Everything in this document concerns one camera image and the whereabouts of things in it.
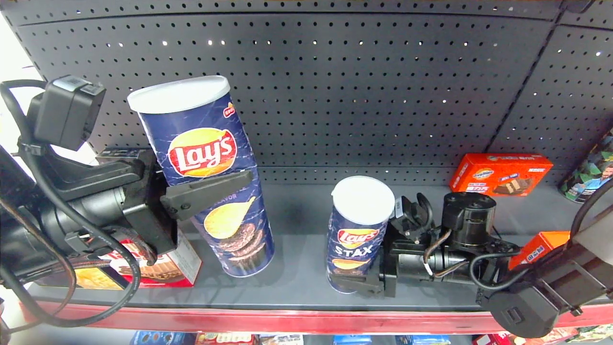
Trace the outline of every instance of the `lower shelf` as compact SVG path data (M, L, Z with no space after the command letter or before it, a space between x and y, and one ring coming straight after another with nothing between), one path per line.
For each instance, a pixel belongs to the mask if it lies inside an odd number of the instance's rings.
M294 331L304 333L430 332L484 333L501 328L480 312L472 285L403 281L396 298L369 298L334 291L325 276L327 222L332 185L264 185L276 254L263 272L249 278L223 273L216 257L197 233L190 235L203 259L193 288L140 289L124 308L100 327L175 331ZM414 198L424 193L440 219L444 186L392 186ZM539 231L565 230L579 205L551 186L525 198L498 198L495 224L503 237L525 244ZM601 204L612 204L613 196ZM30 292L54 304L66 289L34 285ZM67 317L82 317L119 300L123 292L77 289ZM563 316L571 325L613 322L613 304L586 308L581 317Z

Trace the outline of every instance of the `lay's logo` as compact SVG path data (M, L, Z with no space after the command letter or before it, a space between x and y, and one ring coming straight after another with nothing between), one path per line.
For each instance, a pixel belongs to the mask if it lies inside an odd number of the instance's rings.
M228 107L224 109L224 117L229 118L230 116L236 114L236 109L234 109L234 104L228 102Z
M237 146L229 130L196 128L181 133L170 143L168 158L182 176L221 174L234 164Z
M485 180L490 177L494 173L494 170L490 168L484 168L477 170L476 173L473 174L473 178L477 180Z
M355 249L362 244L377 237L376 229L340 229L337 234L338 242L347 249Z

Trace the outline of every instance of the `white plastic lid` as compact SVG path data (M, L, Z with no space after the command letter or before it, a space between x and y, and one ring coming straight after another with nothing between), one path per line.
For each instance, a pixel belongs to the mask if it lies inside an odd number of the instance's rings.
M342 179L332 190L337 211L350 222L372 225L389 219L394 211L394 193L383 182L368 176Z
M128 104L139 113L168 114L211 103L229 91L226 77L198 77L136 90L128 95Z

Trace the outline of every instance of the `chip can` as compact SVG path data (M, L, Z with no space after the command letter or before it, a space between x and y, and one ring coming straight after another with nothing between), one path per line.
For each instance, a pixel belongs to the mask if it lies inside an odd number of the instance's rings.
M594 192L613 179L613 128L592 147L587 158L560 184L569 200L584 203Z
M377 179L352 176L337 183L332 191L332 202L327 278L336 291L354 293L355 290L332 282L330 273L364 275L368 272L394 210L394 193Z
M169 185L253 172L251 183L191 220L224 271L247 277L275 252L257 164L225 77L206 76L143 88L128 96Z

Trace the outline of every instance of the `packaged snack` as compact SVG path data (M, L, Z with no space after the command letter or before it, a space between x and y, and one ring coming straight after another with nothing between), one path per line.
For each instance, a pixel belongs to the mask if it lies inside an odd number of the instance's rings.
M613 336L613 324L579 327L577 330L579 334L567 340L567 343L596 343Z
M136 331L131 345L194 345L195 333Z
M94 290L123 290L128 286L119 273L111 267L92 267L75 269L77 287ZM36 284L42 286L67 287L69 285L66 273L60 272L36 280Z
M449 186L490 196L530 194L553 164L530 153L467 153Z
M538 233L522 248L518 255L511 257L509 269L523 263L534 262L545 256L554 248L568 242L570 234L570 231L542 231Z
M244 332L202 332L196 335L195 345L257 345L257 336Z
M155 265L147 266L147 260L139 248L130 240L121 242L138 260L140 266L140 287L192 287L198 276L202 260L185 235L177 229L177 249L158 255ZM116 251L100 257L110 260L110 266L127 281L132 281L132 271L126 260Z
M373 339L370 335L335 335L332 345L371 345Z
M448 335L397 335L396 345L451 345Z
M560 184L564 196L584 203L613 178L613 128L592 147L587 158Z
M336 291L354 293L355 290L332 283L330 273L367 273L383 241L387 220L394 211L394 193L377 179L352 176L337 183L332 201L327 277Z
M481 335L473 340L473 345L555 345L578 333L576 328L554 328L542 338L526 339L509 332Z
M260 334L261 345L304 345L301 334Z
M224 271L247 277L275 252L257 164L225 77L208 76L143 88L128 96L169 185L244 171L253 181L192 218Z

